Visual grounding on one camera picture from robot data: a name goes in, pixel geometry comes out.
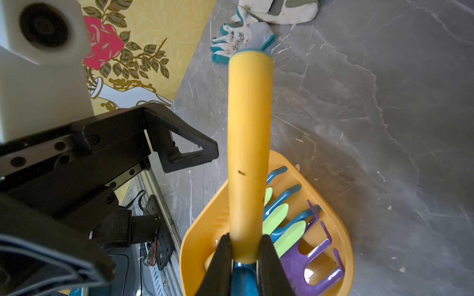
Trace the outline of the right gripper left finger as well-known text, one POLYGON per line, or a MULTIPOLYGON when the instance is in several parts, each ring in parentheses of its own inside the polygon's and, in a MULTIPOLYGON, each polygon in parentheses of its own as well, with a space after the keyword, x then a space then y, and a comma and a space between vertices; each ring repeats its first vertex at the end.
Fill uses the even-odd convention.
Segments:
POLYGON ((195 296, 230 296, 232 290, 232 242, 229 234, 220 238, 216 252, 195 296))

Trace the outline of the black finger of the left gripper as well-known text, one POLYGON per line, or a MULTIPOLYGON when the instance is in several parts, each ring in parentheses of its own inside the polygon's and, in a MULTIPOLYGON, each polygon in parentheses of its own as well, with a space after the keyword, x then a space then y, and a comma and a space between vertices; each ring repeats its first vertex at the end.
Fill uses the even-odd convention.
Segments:
POLYGON ((212 162, 219 157, 218 144, 187 124, 162 104, 143 106, 146 131, 163 172, 171 173, 212 162))

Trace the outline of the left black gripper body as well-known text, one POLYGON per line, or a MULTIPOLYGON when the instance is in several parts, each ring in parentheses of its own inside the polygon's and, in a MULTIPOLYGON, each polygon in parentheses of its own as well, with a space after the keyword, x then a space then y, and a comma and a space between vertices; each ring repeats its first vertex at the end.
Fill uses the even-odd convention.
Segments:
POLYGON ((1 221, 101 222, 115 189, 144 169, 149 106, 110 112, 1 145, 1 221))

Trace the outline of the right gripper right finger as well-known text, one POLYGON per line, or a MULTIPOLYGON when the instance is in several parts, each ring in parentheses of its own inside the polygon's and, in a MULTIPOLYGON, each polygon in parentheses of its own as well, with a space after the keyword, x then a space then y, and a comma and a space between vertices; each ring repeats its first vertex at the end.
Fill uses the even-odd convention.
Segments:
POLYGON ((263 235, 257 261, 257 286, 260 296, 294 296, 269 235, 263 235))

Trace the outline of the purple rake pink handle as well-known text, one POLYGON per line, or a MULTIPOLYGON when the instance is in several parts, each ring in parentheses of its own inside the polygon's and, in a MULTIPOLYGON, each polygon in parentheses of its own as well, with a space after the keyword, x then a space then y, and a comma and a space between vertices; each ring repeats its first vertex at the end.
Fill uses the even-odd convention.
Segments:
POLYGON ((321 267, 322 271, 328 271, 328 275, 321 278, 315 284, 309 284, 310 278, 315 275, 316 269, 311 268, 311 264, 317 260, 325 251, 330 250, 332 246, 332 236, 325 226, 325 223, 316 217, 314 210, 314 217, 309 224, 306 224, 305 231, 310 230, 314 226, 320 226, 324 232, 324 237, 319 245, 313 248, 307 254, 302 254, 299 250, 301 241, 290 248, 281 258, 285 275, 291 285, 291 288, 297 296, 320 296, 327 290, 332 288, 336 283, 344 278, 345 267, 339 256, 336 248, 333 248, 335 262, 333 266, 321 267))

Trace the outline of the yellow plastic storage tray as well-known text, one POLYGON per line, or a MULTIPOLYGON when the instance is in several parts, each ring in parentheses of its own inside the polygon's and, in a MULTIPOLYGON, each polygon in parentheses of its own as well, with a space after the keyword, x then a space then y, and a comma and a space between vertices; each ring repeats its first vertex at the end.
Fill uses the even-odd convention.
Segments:
MULTIPOLYGON (((354 281, 349 234, 337 214, 281 154, 271 151, 264 217, 286 213, 271 234, 275 248, 292 243, 281 261, 298 296, 347 296, 354 281)), ((185 234, 180 274, 193 296, 205 277, 220 237, 229 231, 228 185, 224 183, 185 234)))

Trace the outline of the blue rake yellow handle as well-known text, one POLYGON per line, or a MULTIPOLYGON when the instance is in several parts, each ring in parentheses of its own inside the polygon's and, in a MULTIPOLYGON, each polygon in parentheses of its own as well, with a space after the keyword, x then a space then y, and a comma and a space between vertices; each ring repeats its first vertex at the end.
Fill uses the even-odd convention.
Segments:
MULTIPOLYGON (((283 222, 290 211, 290 205, 286 203, 286 200, 299 192, 301 189, 302 186, 300 184, 291 186, 290 188, 283 191, 283 193, 278 198, 276 198, 272 204, 265 206, 264 221, 271 218, 276 218, 276 222, 279 222, 279 224, 283 222)), ((307 210, 301 212, 299 215, 293 218, 287 225, 279 227, 279 224, 277 224, 276 228, 270 233, 271 240, 276 242, 287 230, 290 229, 292 225, 299 221, 304 221, 309 217, 313 217, 314 210, 316 211, 316 217, 318 218, 322 209, 319 205, 312 205, 307 210)))

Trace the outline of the blue fork yellow handle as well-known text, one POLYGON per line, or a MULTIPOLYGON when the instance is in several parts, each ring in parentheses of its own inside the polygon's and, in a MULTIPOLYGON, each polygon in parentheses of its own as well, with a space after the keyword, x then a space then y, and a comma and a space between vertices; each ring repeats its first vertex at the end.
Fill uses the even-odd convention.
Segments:
POLYGON ((273 60, 257 50, 241 51, 229 62, 227 148, 234 296, 258 294, 254 269, 269 166, 273 67, 273 60))

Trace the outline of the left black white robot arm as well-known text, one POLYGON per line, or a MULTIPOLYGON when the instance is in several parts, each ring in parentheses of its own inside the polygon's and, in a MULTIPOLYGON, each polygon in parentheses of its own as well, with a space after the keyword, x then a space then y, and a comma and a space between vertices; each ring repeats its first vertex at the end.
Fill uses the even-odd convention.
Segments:
POLYGON ((113 281, 108 248, 164 238, 116 189, 150 168, 211 162, 218 145, 162 104, 113 111, 1 145, 1 294, 43 296, 113 281))

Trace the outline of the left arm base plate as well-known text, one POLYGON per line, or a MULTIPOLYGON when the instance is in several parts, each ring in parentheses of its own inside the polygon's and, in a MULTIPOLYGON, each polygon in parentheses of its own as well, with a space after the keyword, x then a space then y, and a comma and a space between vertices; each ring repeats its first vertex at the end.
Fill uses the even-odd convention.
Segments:
POLYGON ((176 247, 165 220, 164 212, 155 195, 149 196, 144 209, 148 211, 148 216, 154 217, 154 222, 157 224, 153 239, 146 243, 146 264, 151 267, 157 267, 159 271, 163 271, 171 261, 176 247))

